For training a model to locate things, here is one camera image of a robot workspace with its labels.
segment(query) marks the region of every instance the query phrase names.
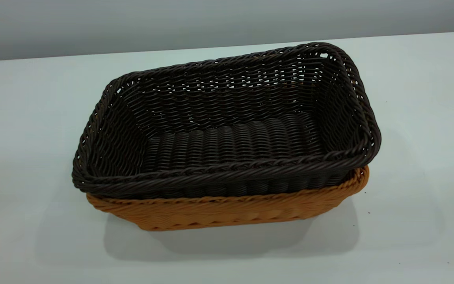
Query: wicker basket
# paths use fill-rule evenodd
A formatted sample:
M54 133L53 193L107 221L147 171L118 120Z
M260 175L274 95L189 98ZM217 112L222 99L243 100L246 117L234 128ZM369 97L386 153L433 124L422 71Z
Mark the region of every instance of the wicker basket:
M298 192L339 185L380 142L352 60L310 43L113 80L73 182L113 198Z
M294 193L242 197L124 200L87 194L96 209L113 213L149 231L182 230L307 219L325 213L359 192L369 168L356 169L339 186Z

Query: basket rim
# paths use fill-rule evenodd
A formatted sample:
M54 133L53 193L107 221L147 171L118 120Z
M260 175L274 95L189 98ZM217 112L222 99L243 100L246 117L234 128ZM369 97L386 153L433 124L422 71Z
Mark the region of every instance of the basket rim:
M90 153L93 151L93 147L96 140L97 124L103 118L103 114L110 105L110 100L114 95L118 95L117 90L123 84L127 84L128 81L134 81L136 78L142 79L145 77L151 77L154 75L162 75L169 72L175 72L175 70L188 68L192 71L196 68L208 68L211 66L219 67L229 64L245 63L246 61L257 60L257 64L262 61L277 59L278 56L287 56L289 52L327 52L330 56L333 54L339 63L344 66L341 69L344 77L351 77L350 74L356 76L351 78L355 80L356 84L348 84L348 88L351 89L351 93L355 95L349 96L349 102L352 103L355 108L358 108L357 115L363 123L361 129L363 130L363 137L361 142L351 149L342 151L330 151L325 155L312 155L312 156L301 156L289 159L265 159L255 160L250 162L236 162L228 164L219 164L213 166L204 167L189 167L179 170L167 170L167 171L155 171L155 172L144 172L134 174L131 176L94 176L89 173L86 167L82 167L82 163L79 162L81 158L83 164L88 164ZM146 70L141 72L131 72L126 75L119 77L118 79L112 80L103 92L103 96L100 102L96 105L95 110L89 118L89 122L84 129L84 133L80 138L80 144L76 151L75 159L73 161L73 182L75 187L81 189L83 192L126 192L128 190L125 187L133 187L131 193L134 192L134 187L147 187L144 192L151 192L159 190L163 187L178 187L187 185L197 184L197 179L206 178L202 184L211 184L212 180L218 182L222 179L222 176L229 176L228 181L231 181L233 174L238 175L238 179L256 176L257 179L264 177L271 177L277 171L280 175L283 172L292 173L295 175L306 174L309 172L320 170L332 170L332 169L351 169L356 167L362 167L367 165L377 154L380 149L381 135L380 130L377 126L374 113L370 107L367 95L365 95L364 87L358 70L349 58L349 56L340 48L329 43L307 43L303 45L297 45L295 47L284 47L281 49L268 50L266 52L255 52L252 54L246 54L243 56L231 56L227 58L220 58L216 60L206 60L201 62L193 62L187 64L173 65L169 67L160 67L152 70ZM110 190L103 190L106 187L110 187Z
M247 195L247 196L204 196L198 198L150 198L150 199L122 199L122 198L111 198L106 196L96 196L95 194L87 193L87 198L92 200L99 200L113 205L170 205L170 204L190 204L190 203L238 203L238 202L251 202L260 200L275 200L281 198L289 198L292 196L301 196L307 194L315 194L317 192L334 191L337 189L343 189L351 187L357 183L365 183L369 179L369 166L354 169L353 176L341 183L340 185L333 185L331 187L321 187L319 189L302 189L298 192L284 192L278 194L258 194L258 195Z

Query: table surface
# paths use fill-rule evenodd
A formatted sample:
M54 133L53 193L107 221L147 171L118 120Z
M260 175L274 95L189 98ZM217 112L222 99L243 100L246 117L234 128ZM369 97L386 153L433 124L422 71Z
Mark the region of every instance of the table surface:
M454 33L328 42L355 61L382 132L365 190L313 219L177 232L73 187L104 86L297 43L0 61L0 283L454 283Z

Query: braided basket rim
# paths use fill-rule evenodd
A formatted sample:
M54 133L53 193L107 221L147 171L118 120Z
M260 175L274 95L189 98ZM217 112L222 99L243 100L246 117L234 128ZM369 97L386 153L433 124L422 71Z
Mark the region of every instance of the braided basket rim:
M352 189L356 184L363 184L363 188L369 179L369 166L357 168L354 170L353 177L340 185L332 187L323 187L320 189L303 189L299 192L280 193L280 194L265 194L265 195L251 195L251 196L205 196L200 198L152 198L152 199L120 199L109 198L103 196L96 196L95 194L87 193L87 199L91 201L100 201L113 205L162 205L162 204L194 204L194 203L238 203L238 202L252 202L264 200L276 200L283 198L290 198L294 196L313 195L319 192L332 192L340 189Z

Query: basket bottom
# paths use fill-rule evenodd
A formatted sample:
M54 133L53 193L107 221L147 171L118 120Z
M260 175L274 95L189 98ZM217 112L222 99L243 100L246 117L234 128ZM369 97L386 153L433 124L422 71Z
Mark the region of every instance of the basket bottom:
M323 154L325 150L317 121L310 114L291 113L265 121L205 128L190 133L165 133L153 137L146 147L142 168L145 172L151 172ZM339 185L347 178L347 173L348 171L338 171L321 176L253 180L123 198L197 198L297 192Z

